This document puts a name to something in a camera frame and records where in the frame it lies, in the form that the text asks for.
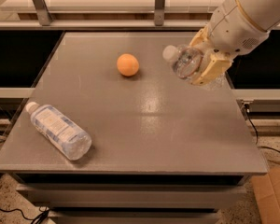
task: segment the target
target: brown box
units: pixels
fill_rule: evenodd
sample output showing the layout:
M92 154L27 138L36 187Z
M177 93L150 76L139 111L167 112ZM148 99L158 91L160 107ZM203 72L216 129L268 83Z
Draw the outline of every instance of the brown box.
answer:
M280 224L280 167L253 176L252 185L263 224Z

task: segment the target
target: metal post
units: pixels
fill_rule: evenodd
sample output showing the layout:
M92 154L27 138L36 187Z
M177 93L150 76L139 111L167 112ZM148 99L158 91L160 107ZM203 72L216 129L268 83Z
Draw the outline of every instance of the metal post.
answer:
M33 0L38 21L42 26L49 26L52 18L48 12L45 0Z
M163 26L164 24L165 0L155 0L155 25Z

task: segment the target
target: bottle cap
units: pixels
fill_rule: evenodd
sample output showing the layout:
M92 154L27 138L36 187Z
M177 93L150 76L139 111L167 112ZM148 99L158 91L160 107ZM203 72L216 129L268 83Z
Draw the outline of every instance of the bottle cap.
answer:
M30 108L32 107L32 106L34 106L34 105L38 105L38 103L36 103L36 102L29 102L27 105L26 105L26 107L25 107L25 109L26 109L26 111L29 113L29 110L30 110Z
M168 63L175 63L178 60L178 49L175 46L169 45L162 52L163 59Z

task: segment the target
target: drawer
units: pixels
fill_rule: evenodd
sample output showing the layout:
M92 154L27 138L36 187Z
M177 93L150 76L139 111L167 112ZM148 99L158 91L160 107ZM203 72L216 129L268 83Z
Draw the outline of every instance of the drawer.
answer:
M50 212L49 218L56 224L215 224L217 213L192 212Z
M243 186L19 184L34 205L53 207L210 208L233 205Z

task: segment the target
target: gray table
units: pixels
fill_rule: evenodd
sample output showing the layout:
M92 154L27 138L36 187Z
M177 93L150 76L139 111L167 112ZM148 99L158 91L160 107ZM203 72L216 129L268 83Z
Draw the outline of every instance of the gray table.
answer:
M59 174L159 175L162 180L168 175L212 176L210 184L214 185L216 176L237 176L236 189L251 175L265 174L266 162L252 142L228 85L218 91L192 87L178 79L162 59L167 45L188 44L193 36L174 32L67 33L30 100L56 106L91 135L93 147L81 160L69 161L36 131L27 112L22 111L0 151L0 171L16 174L24 182L32 180L24 179L29 174L36 180L37 174L51 174L49 179ZM138 59L136 76L123 77L117 71L116 61L122 53ZM46 189L44 183L49 179L38 185ZM69 189L61 183L50 190ZM87 189L89 184L75 185ZM227 191L216 185L203 193L215 189L221 194ZM221 206L214 204L215 209Z

